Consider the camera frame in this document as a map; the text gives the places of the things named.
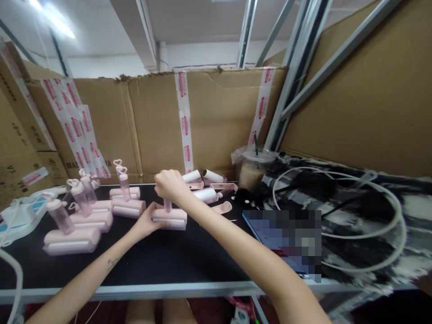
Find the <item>black work table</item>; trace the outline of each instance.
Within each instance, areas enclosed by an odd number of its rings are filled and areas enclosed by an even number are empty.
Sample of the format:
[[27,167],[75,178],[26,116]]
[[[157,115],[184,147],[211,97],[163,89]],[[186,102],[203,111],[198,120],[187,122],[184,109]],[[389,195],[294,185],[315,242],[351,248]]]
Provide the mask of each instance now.
[[[97,189],[98,200],[109,199],[109,190],[118,187],[102,186]],[[139,187],[141,199],[146,201],[147,206],[152,201],[162,203],[153,189],[154,185],[144,184]],[[210,206],[230,201],[233,210],[224,216],[237,220],[234,224],[253,236],[242,217],[242,211],[248,209],[248,205],[231,200],[231,196],[228,194]],[[4,248],[21,264],[24,273],[22,302],[45,302],[50,299],[125,235],[135,222],[134,219],[114,216],[110,231],[102,234],[93,253],[55,257],[48,256],[42,250],[45,235],[57,229],[52,218],[46,214],[32,233]],[[317,292],[341,289],[340,284],[329,279],[323,279],[320,284],[311,279],[305,281]],[[13,269],[0,259],[0,304],[13,302],[15,287]],[[186,231],[158,230],[133,246],[104,280],[92,300],[261,294],[263,292],[222,246],[188,216]]]

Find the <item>packing tape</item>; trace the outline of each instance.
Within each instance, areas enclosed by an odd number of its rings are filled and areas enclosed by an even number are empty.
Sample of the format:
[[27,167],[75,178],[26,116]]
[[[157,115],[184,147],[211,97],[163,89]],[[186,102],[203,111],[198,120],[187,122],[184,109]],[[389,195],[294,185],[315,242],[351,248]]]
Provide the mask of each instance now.
[[262,72],[260,91],[258,93],[258,102],[256,103],[255,117],[252,123],[251,133],[249,135],[249,141],[247,142],[247,150],[251,151],[255,149],[255,134],[258,138],[262,124],[267,114],[267,106],[269,104],[269,97],[271,91],[271,84],[273,83],[273,77],[275,76],[274,67],[265,67]]
[[48,132],[48,129],[46,128],[46,125],[44,123],[44,120],[41,117],[41,114],[39,113],[39,109],[36,106],[35,101],[33,100],[32,95],[28,91],[26,84],[24,83],[24,79],[18,69],[18,66],[16,65],[15,61],[13,60],[12,56],[10,55],[10,52],[6,46],[6,44],[3,42],[3,39],[0,38],[0,54],[3,58],[3,60],[6,62],[6,65],[9,69],[9,71],[12,74],[12,77],[16,84],[18,85],[18,88],[21,91],[21,94],[23,95],[33,117],[36,120],[36,123],[38,124],[40,130],[42,131],[42,134],[45,138],[45,141],[47,142],[49,148],[51,151],[57,151],[54,145],[54,141],[51,138],[50,133]]
[[41,80],[41,84],[79,166],[90,177],[110,178],[97,148],[89,107],[81,103],[73,80],[49,79]]
[[176,72],[175,88],[177,90],[177,100],[179,102],[179,118],[181,127],[181,142],[183,146],[183,160],[186,173],[194,170],[194,158],[192,154],[192,135],[190,132],[190,107],[188,95],[188,79],[186,72]]
[[37,169],[36,171],[29,173],[28,175],[25,175],[24,177],[22,177],[22,180],[26,185],[31,186],[32,184],[38,182],[40,179],[45,178],[47,175],[48,171],[43,166],[42,168]]

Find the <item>plastic cup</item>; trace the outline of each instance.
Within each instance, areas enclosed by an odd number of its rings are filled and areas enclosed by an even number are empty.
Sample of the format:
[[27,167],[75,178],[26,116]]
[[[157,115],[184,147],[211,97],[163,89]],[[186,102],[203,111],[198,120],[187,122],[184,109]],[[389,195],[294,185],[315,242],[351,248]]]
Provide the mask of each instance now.
[[256,192],[260,187],[262,176],[274,160],[274,156],[263,152],[258,152],[258,155],[253,151],[244,152],[238,187],[252,193]]

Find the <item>human arm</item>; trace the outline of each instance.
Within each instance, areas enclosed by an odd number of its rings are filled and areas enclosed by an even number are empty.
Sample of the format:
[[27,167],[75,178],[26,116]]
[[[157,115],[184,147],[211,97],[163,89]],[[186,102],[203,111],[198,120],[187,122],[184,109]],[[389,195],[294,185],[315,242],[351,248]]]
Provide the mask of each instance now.
[[155,208],[163,208],[163,206],[153,202],[125,236],[72,279],[26,323],[69,323],[93,296],[121,257],[135,243],[149,236],[157,229],[170,225],[169,222],[152,222],[151,214]]
[[281,323],[331,323],[314,294],[280,257],[196,198],[178,171],[155,176],[157,194],[186,211],[272,300]]

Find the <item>black cloth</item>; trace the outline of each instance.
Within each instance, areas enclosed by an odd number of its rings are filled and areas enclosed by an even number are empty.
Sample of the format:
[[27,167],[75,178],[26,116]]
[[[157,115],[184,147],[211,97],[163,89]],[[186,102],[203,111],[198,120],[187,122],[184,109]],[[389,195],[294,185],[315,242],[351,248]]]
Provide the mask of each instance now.
[[[147,206],[162,199],[154,192],[154,185],[140,185],[142,200]],[[96,190],[99,200],[109,199],[109,190],[118,186],[102,186]],[[234,224],[252,233],[242,218],[243,209],[249,209],[239,200],[232,201],[229,194],[210,206],[229,200],[233,210],[224,214]],[[56,229],[46,214],[36,229],[4,250],[11,254],[24,272],[23,288],[61,288],[79,274],[92,261],[117,242],[133,226],[135,220],[114,216],[108,233],[93,253],[66,256],[48,256],[42,250],[44,237]],[[223,247],[192,218],[188,216],[186,231],[158,230],[133,246],[114,267],[102,286],[176,284],[249,281]],[[0,259],[0,290],[15,289],[14,270]]]

